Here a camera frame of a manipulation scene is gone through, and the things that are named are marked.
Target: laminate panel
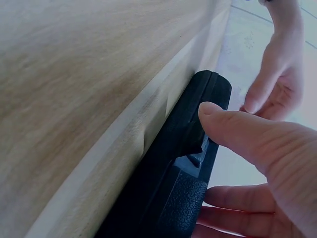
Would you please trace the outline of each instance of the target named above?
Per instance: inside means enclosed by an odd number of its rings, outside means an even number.
[[[230,1],[0,3],[0,237],[91,237]]]

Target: skin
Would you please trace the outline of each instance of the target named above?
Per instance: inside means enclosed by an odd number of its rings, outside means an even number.
[[[303,97],[304,25],[297,0],[274,0],[266,6],[274,34],[241,111],[283,120]]]
[[[266,176],[256,186],[207,191],[193,238],[317,237],[317,132],[205,102],[199,117],[206,134]]]
[[[303,96],[304,28],[297,0],[267,2],[274,35],[241,112],[204,102],[206,134],[256,166],[267,184],[213,187],[193,238],[317,237],[317,132],[279,122]]]

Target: wooden board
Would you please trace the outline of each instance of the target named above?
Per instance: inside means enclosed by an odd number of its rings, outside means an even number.
[[[0,237],[93,237],[230,0],[0,0]]]

